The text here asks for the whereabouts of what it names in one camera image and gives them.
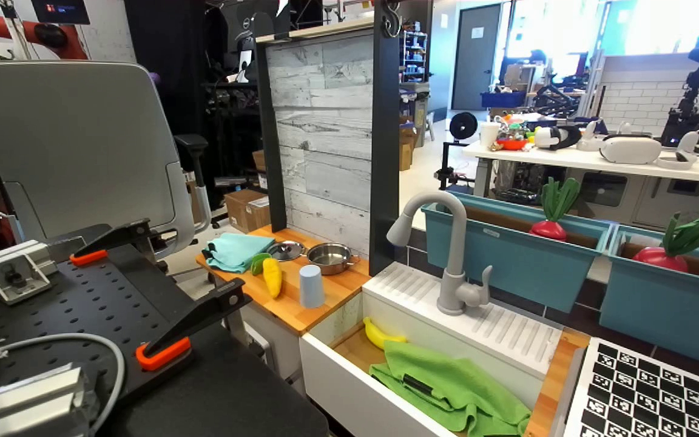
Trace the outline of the light blue plastic cup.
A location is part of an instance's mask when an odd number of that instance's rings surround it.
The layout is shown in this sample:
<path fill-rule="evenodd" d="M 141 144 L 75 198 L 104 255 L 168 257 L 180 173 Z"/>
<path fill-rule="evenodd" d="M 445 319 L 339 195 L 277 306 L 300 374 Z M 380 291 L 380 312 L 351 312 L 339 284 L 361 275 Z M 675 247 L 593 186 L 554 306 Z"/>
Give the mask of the light blue plastic cup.
<path fill-rule="evenodd" d="M 300 280 L 300 304 L 306 308 L 317 308 L 326 304 L 326 291 L 323 291 L 323 273 L 317 266 L 304 266 L 298 270 Z"/>

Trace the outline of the light blue cloth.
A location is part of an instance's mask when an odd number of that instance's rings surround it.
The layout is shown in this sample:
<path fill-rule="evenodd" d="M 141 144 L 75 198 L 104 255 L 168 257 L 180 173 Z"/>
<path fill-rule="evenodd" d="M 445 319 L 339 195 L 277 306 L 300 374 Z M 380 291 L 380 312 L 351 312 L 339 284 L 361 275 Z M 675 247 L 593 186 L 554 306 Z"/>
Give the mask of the light blue cloth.
<path fill-rule="evenodd" d="M 221 273 L 244 273 L 249 263 L 272 245 L 269 239 L 249 234 L 219 234 L 202 250 L 204 261 Z"/>

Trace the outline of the green cloth in sink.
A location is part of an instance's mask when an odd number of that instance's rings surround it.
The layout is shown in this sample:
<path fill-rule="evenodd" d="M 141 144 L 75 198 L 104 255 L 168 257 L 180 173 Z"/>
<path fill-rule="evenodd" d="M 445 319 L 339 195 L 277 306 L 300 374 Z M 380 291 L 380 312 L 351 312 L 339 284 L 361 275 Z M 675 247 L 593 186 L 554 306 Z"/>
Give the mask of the green cloth in sink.
<path fill-rule="evenodd" d="M 467 357 L 393 343 L 368 374 L 448 433 L 467 437 L 521 437 L 531 419 L 526 403 Z"/>

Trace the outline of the small steel pot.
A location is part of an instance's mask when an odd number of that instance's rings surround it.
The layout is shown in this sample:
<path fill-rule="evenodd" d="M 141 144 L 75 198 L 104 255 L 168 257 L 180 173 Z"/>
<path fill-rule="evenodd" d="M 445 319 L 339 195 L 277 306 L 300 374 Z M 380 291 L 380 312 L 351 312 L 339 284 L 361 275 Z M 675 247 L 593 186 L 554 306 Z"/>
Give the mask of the small steel pot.
<path fill-rule="evenodd" d="M 344 273 L 351 261 L 355 255 L 348 245 L 317 244 L 308 250 L 308 263 L 317 266 L 323 277 Z"/>

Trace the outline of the steel pot lid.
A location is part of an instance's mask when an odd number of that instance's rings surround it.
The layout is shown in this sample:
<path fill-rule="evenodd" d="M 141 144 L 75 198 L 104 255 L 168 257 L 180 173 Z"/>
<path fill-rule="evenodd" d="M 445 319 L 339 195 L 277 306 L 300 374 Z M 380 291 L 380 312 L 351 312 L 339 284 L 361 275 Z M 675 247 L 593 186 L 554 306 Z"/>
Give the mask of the steel pot lid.
<path fill-rule="evenodd" d="M 278 240 L 269 247 L 269 255 L 274 261 L 295 261 L 306 252 L 306 245 L 304 244 L 295 244 L 295 240 Z"/>

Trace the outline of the cardboard box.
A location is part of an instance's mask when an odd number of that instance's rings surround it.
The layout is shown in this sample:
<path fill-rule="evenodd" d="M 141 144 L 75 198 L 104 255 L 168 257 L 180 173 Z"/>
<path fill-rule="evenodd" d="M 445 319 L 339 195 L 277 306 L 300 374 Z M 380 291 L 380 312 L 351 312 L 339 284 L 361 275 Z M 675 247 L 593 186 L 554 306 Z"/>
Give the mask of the cardboard box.
<path fill-rule="evenodd" d="M 269 224 L 269 198 L 257 189 L 238 189 L 223 198 L 227 220 L 240 230 L 254 230 Z"/>

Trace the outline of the grey wood backsplash panel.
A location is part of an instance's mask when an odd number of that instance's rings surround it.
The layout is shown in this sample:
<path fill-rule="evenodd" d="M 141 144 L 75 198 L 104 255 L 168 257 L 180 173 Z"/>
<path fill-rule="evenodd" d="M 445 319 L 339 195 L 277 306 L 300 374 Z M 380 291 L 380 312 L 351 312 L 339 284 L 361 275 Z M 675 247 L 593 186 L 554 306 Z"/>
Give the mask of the grey wood backsplash panel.
<path fill-rule="evenodd" d="M 343 244 L 374 275 L 374 19 L 259 37 L 272 229 Z"/>

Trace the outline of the yellow banana toy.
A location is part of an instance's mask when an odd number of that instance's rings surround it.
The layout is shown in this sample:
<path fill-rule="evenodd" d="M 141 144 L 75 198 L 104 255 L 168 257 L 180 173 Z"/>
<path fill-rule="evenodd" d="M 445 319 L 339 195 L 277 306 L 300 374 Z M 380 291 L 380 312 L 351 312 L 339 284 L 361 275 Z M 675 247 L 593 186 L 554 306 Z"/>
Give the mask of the yellow banana toy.
<path fill-rule="evenodd" d="M 371 319 L 363 320 L 363 335 L 378 351 L 383 351 L 391 343 L 405 343 L 405 335 L 391 335 L 380 331 Z"/>

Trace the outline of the grey toy faucet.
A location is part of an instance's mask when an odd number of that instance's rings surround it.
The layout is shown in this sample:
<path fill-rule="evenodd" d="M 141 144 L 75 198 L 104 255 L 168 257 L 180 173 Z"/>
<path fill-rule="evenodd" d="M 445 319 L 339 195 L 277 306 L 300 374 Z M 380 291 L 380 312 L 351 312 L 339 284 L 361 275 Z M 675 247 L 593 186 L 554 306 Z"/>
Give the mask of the grey toy faucet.
<path fill-rule="evenodd" d="M 405 201 L 399 220 L 385 230 L 385 240 L 395 247 L 405 245 L 411 240 L 412 220 L 416 213 L 428 207 L 440 205 L 451 213 L 451 234 L 446 245 L 446 266 L 440 277 L 440 294 L 437 294 L 437 308 L 446 315 L 462 315 L 468 308 L 481 308 L 491 302 L 491 275 L 493 267 L 482 270 L 482 284 L 468 284 L 464 257 L 467 257 L 467 207 L 448 193 L 428 193 L 420 198 L 412 198 Z"/>

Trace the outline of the black 3d printer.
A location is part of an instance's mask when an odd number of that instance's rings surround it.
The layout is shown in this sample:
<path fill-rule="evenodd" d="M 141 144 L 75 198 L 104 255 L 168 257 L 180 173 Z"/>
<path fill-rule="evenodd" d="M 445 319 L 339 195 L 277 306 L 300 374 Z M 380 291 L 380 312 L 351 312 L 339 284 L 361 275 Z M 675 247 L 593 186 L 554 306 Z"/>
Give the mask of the black 3d printer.
<path fill-rule="evenodd" d="M 434 177 L 440 188 L 446 189 L 462 182 L 462 175 L 448 166 L 448 154 L 453 148 L 467 148 L 468 138 L 479 132 L 479 119 L 471 111 L 458 111 L 448 121 L 448 136 L 441 142 L 441 161 Z"/>

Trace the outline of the left teal planter box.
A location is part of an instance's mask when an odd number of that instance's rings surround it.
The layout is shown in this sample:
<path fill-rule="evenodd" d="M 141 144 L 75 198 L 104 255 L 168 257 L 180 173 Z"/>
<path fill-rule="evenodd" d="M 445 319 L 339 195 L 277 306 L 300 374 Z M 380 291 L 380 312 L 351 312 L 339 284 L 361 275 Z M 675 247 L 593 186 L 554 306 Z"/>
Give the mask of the left teal planter box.
<path fill-rule="evenodd" d="M 471 283 L 493 267 L 491 286 L 568 313 L 588 270 L 612 247 L 612 221 L 562 217 L 562 240 L 531 234 L 538 207 L 462 195 L 467 207 L 464 270 Z"/>

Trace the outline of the teal planter box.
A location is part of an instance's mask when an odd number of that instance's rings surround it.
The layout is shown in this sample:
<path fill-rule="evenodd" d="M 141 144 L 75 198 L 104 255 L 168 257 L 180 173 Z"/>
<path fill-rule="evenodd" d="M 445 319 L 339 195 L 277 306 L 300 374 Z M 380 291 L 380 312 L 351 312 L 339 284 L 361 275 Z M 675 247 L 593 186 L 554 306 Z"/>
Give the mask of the teal planter box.
<path fill-rule="evenodd" d="M 493 267 L 491 286 L 568 313 L 588 270 L 612 247 L 612 221 L 562 217 L 562 240 L 531 234 L 538 207 L 462 195 L 467 207 L 464 270 L 471 283 Z"/>
<path fill-rule="evenodd" d="M 699 359 L 699 247 L 686 255 L 686 273 L 636 261 L 640 247 L 661 240 L 657 230 L 633 226 L 615 234 L 600 324 Z"/>

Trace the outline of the white toy sink unit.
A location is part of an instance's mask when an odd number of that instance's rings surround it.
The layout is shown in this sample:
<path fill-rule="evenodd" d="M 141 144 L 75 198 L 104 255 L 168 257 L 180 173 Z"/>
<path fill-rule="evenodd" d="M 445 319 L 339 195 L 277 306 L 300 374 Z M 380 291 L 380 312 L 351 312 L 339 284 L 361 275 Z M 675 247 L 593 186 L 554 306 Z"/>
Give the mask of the white toy sink unit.
<path fill-rule="evenodd" d="M 361 329 L 374 320 L 417 348 L 471 359 L 535 405 L 561 329 L 503 304 L 446 315 L 437 308 L 437 291 L 437 277 L 400 263 L 363 283 L 298 340 L 306 397 L 355 437 L 448 437 L 446 428 L 371 380 L 368 368 L 383 354 Z"/>

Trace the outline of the left plush radish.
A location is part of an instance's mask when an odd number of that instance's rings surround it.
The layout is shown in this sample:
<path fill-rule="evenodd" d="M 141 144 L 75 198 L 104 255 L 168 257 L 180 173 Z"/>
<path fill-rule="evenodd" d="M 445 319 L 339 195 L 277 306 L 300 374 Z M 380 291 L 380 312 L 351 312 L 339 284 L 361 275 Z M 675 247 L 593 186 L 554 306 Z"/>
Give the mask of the left plush radish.
<path fill-rule="evenodd" d="M 573 209 L 579 195 L 579 182 L 568 177 L 562 182 L 549 181 L 542 193 L 544 220 L 531 224 L 528 230 L 542 239 L 566 240 L 568 234 L 561 226 L 561 220 Z"/>

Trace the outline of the plush radish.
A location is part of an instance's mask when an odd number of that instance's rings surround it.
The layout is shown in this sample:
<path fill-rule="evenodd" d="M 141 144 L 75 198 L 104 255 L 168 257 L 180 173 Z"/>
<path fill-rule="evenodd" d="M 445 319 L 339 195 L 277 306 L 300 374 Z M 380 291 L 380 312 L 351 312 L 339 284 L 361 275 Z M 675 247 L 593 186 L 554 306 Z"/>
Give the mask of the plush radish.
<path fill-rule="evenodd" d="M 579 195 L 579 182 L 568 177 L 562 182 L 549 181 L 542 193 L 544 220 L 531 224 L 528 230 L 542 239 L 566 240 L 568 234 L 561 226 L 561 220 L 573 209 Z"/>
<path fill-rule="evenodd" d="M 667 267 L 675 273 L 686 273 L 690 270 L 686 252 L 693 252 L 696 247 L 699 247 L 699 217 L 691 221 L 683 221 L 679 217 L 675 217 L 667 224 L 663 240 L 657 245 L 640 247 L 633 255 L 633 261 L 656 267 Z"/>

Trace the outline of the black orange clamp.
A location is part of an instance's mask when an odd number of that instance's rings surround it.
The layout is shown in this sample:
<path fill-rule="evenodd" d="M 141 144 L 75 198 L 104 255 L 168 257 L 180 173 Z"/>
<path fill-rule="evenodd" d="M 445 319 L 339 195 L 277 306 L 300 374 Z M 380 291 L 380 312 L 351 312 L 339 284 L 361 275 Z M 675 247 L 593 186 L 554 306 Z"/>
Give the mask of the black orange clamp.
<path fill-rule="evenodd" d="M 210 289 L 207 297 L 184 308 L 166 331 L 160 331 L 147 343 L 141 343 L 134 353 L 139 370 L 156 374 L 184 359 L 191 353 L 195 332 L 210 324 L 227 320 L 249 304 L 249 297 L 242 291 L 242 286 L 242 280 L 230 280 Z"/>
<path fill-rule="evenodd" d="M 118 245 L 134 245 L 141 255 L 153 261 L 151 226 L 145 221 L 115 226 L 75 250 L 67 263 L 75 267 L 90 267 L 107 261 Z"/>

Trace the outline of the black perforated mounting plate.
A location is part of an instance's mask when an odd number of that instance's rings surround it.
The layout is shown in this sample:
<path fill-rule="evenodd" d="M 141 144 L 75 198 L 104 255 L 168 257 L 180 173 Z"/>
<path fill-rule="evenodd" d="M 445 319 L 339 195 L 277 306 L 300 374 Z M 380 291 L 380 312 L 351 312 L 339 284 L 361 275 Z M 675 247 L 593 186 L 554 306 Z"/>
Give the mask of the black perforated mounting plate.
<path fill-rule="evenodd" d="M 8 284 L 10 273 L 28 283 L 27 266 L 36 261 L 2 261 L 0 284 Z M 58 364 L 77 364 L 98 380 L 99 414 L 109 415 L 117 405 L 198 370 L 195 340 L 184 359 L 156 374 L 141 371 L 134 359 L 141 343 L 166 331 L 191 304 L 134 250 L 112 250 L 90 267 L 53 263 L 45 286 L 36 294 L 16 294 L 11 304 L 0 297 L 0 386 Z"/>

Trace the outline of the grey office chair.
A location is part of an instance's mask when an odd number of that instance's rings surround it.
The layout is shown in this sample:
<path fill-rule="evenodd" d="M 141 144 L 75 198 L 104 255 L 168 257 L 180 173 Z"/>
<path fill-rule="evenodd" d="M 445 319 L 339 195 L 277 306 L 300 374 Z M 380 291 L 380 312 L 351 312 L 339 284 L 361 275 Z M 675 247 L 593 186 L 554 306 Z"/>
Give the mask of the grey office chair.
<path fill-rule="evenodd" d="M 28 239 L 145 221 L 195 237 L 160 94 L 136 64 L 0 62 L 0 177 Z"/>

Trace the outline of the checkerboard calibration board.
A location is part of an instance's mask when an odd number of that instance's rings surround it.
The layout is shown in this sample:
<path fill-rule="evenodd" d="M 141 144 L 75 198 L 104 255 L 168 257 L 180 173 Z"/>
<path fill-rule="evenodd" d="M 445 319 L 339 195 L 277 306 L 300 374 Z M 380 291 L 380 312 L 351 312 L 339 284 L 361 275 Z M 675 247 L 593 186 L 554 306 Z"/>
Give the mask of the checkerboard calibration board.
<path fill-rule="evenodd" d="M 699 377 L 593 338 L 562 437 L 699 437 Z"/>

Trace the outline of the right plush radish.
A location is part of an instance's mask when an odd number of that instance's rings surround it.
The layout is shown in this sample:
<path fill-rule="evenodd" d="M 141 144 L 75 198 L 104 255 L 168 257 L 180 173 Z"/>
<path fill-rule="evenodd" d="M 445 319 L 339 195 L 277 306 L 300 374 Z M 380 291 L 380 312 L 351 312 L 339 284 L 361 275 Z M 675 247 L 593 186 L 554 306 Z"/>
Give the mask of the right plush radish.
<path fill-rule="evenodd" d="M 686 273 L 690 270 L 686 252 L 693 252 L 696 247 L 699 247 L 699 217 L 691 221 L 683 221 L 679 217 L 675 217 L 667 224 L 663 240 L 657 245 L 640 247 L 633 255 L 633 261 L 656 267 L 667 267 L 675 273 Z"/>

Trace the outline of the right teal planter box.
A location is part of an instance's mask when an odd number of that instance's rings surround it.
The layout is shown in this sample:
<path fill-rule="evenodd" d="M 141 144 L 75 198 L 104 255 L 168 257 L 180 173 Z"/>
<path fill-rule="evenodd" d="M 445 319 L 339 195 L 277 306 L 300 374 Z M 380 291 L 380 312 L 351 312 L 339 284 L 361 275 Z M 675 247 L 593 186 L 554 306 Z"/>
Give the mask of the right teal planter box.
<path fill-rule="evenodd" d="M 636 261 L 640 247 L 661 240 L 657 230 L 633 226 L 615 234 L 600 324 L 699 359 L 699 247 L 686 255 L 686 273 Z"/>

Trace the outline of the white background table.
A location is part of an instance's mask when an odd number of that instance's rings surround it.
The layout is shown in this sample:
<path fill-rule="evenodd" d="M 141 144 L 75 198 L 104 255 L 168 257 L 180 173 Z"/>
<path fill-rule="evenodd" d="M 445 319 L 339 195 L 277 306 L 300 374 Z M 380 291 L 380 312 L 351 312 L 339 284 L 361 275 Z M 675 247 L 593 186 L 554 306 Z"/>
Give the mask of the white background table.
<path fill-rule="evenodd" d="M 491 182 L 491 169 L 496 161 L 501 164 L 521 164 L 521 166 L 542 166 L 542 169 L 566 169 L 573 175 L 612 175 L 626 177 L 629 188 L 624 199 L 616 207 L 601 207 L 600 217 L 615 213 L 624 224 L 639 226 L 663 226 L 672 213 L 696 217 L 699 213 L 699 159 L 690 155 L 679 161 L 675 150 L 663 148 L 647 164 L 622 164 L 606 161 L 606 148 L 579 150 L 493 150 L 488 147 L 468 147 L 468 155 L 479 159 L 476 169 L 476 193 L 485 195 Z"/>

